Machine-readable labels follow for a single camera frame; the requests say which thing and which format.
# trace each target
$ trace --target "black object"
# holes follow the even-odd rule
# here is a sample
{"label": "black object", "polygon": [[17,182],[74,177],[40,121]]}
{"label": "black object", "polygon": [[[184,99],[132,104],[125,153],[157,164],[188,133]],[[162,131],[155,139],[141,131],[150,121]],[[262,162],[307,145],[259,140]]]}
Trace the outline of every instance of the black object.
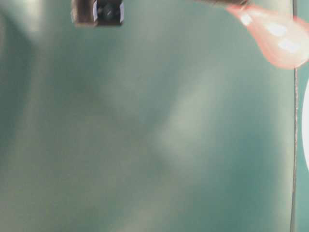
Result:
{"label": "black object", "polygon": [[246,5],[248,4],[249,0],[200,0],[204,2],[210,3],[220,3],[220,4],[236,4],[236,5]]}
{"label": "black object", "polygon": [[72,21],[78,26],[120,26],[123,0],[72,0]]}

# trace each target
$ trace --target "teal surface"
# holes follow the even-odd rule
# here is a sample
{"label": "teal surface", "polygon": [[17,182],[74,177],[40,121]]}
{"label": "teal surface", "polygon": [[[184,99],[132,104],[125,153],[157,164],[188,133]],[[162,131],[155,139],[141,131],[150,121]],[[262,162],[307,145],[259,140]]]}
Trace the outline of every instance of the teal surface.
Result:
{"label": "teal surface", "polygon": [[[309,2],[304,0],[297,1],[298,15],[309,21],[308,7]],[[297,181],[296,181],[296,231],[306,232],[309,230],[309,171],[303,150],[302,140],[302,109],[303,101],[308,82],[309,65],[305,64],[298,70],[298,89],[299,89],[299,115],[298,115],[298,153],[297,153]]]}
{"label": "teal surface", "polygon": [[288,232],[293,71],[222,8],[125,4],[0,1],[0,231]]}

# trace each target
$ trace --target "pink balloon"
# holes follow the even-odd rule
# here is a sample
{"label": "pink balloon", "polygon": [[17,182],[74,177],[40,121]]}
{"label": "pink balloon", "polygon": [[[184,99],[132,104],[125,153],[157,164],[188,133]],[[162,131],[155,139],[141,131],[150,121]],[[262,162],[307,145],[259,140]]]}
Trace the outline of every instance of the pink balloon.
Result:
{"label": "pink balloon", "polygon": [[309,24],[256,5],[228,5],[252,34],[265,58],[284,69],[294,69],[309,59]]}

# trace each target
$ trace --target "translucent pink plastic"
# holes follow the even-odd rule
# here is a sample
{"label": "translucent pink plastic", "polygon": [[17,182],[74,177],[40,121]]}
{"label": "translucent pink plastic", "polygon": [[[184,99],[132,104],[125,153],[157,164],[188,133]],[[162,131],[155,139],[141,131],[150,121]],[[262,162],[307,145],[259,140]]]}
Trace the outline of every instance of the translucent pink plastic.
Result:
{"label": "translucent pink plastic", "polygon": [[226,9],[247,27],[270,63],[294,69],[308,61],[309,24],[303,20],[256,5]]}

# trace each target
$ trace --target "camera lens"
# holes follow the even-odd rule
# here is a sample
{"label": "camera lens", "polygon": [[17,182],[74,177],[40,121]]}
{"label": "camera lens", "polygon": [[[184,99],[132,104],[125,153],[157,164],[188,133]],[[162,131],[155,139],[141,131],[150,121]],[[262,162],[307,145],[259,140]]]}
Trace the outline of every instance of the camera lens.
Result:
{"label": "camera lens", "polygon": [[106,21],[111,21],[114,17],[114,8],[110,3],[104,7],[98,7],[98,16],[104,18]]}

